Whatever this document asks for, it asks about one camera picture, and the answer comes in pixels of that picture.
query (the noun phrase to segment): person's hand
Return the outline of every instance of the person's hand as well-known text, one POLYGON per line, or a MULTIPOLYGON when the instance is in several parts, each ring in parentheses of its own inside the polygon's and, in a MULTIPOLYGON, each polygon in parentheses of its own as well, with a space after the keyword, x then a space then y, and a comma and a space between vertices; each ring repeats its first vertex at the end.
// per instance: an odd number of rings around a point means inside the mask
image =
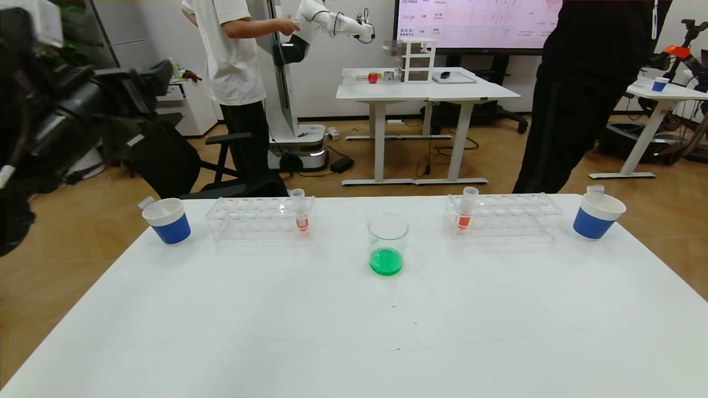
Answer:
POLYGON ((300 30, 300 25, 292 19, 292 15, 287 14, 278 17, 278 31, 283 35, 290 36, 296 30, 300 30))

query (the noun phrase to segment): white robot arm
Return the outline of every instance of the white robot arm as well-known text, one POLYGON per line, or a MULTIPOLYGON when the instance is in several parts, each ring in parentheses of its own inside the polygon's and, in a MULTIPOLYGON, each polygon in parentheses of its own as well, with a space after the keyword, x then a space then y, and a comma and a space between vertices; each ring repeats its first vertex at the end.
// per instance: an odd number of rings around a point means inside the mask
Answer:
POLYGON ((376 36, 374 26, 368 21, 368 9, 365 9, 364 15, 351 18, 329 11, 323 0, 302 0, 295 20, 299 23, 300 30, 294 33, 287 43, 282 44, 281 64, 302 61, 320 30, 328 33, 331 38, 340 35, 353 36, 365 44, 372 42, 376 36))

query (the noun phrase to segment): black pants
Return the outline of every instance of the black pants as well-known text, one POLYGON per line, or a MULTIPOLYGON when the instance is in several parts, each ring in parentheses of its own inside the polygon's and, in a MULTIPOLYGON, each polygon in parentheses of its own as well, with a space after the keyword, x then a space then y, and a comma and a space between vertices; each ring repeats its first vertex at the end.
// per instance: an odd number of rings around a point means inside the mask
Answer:
POLYGON ((268 168, 270 131, 263 103, 221 105, 229 134, 250 132, 253 138, 229 146, 236 170, 247 178, 263 178, 272 173, 268 168))
POLYGON ((538 79, 533 120, 514 193, 557 193, 607 125, 627 86, 538 79))

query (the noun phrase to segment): display screen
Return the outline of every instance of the display screen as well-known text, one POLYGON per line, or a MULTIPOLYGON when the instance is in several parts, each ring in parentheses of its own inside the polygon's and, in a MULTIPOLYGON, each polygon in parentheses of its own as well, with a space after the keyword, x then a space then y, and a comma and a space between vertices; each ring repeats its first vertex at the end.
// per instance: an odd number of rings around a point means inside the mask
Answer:
POLYGON ((399 0, 396 39, 436 39, 438 48, 540 49, 563 0, 399 0))

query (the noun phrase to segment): blue and white cup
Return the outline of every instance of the blue and white cup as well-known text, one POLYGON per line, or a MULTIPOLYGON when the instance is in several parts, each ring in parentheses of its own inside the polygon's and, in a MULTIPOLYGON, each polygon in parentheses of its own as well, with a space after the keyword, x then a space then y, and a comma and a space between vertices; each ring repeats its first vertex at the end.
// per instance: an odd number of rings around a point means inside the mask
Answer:
POLYGON ((180 244, 192 233, 182 201, 177 198, 158 200, 148 205, 142 211, 142 217, 165 244, 180 244))
POLYGON ((588 239, 599 239, 605 235, 612 224, 627 211, 627 206, 619 199, 605 195, 605 188, 588 187, 578 209, 573 229, 588 239))
POLYGON ((657 77, 656 79, 654 79, 654 87, 652 87, 651 89, 654 91, 662 92, 668 84, 668 80, 669 79, 665 77, 657 77))

